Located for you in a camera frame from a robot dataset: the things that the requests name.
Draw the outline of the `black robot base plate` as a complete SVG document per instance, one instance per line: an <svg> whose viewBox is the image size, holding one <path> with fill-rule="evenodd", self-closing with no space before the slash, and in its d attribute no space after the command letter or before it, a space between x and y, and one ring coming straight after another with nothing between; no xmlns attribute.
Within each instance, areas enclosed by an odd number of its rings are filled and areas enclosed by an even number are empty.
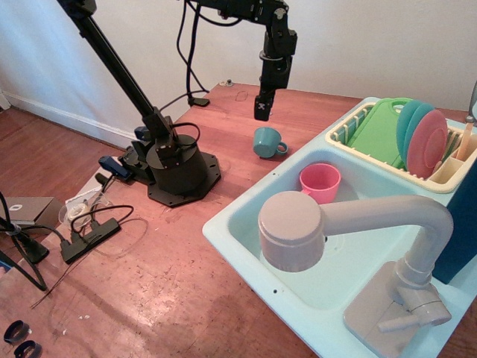
<svg viewBox="0 0 477 358"><path fill-rule="evenodd" d="M191 158L171 169L154 169L146 163L131 166L134 179L148 186L148 197L168 207L203 199L221 179L215 155L196 151Z"/></svg>

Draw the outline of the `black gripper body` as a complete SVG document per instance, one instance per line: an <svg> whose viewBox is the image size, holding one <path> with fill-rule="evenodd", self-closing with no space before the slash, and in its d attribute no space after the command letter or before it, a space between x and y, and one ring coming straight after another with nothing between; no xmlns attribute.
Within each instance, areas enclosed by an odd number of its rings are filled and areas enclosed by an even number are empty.
<svg viewBox="0 0 477 358"><path fill-rule="evenodd" d="M272 98L277 90L283 90L288 87L291 72L291 56L270 57L263 51L259 56L262 60L259 97Z"/></svg>

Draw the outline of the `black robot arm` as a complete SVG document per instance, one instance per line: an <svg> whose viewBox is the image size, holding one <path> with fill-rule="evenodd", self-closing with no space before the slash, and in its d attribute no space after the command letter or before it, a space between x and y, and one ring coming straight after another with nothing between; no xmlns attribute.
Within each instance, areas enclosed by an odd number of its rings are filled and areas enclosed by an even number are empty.
<svg viewBox="0 0 477 358"><path fill-rule="evenodd" d="M217 160L203 153L197 140L177 134L171 120L150 103L92 18L97 10L96 3L60 1L59 4L142 115L148 141L152 144L145 157L153 176L152 188L181 196L209 192L220 178ZM288 26L289 6L284 1L198 1L196 19L200 17L202 7L215 9L222 18L231 18L234 23L246 20L265 26L260 53L262 74L254 102L254 117L268 121L276 91L288 86L297 47L297 32Z"/></svg>

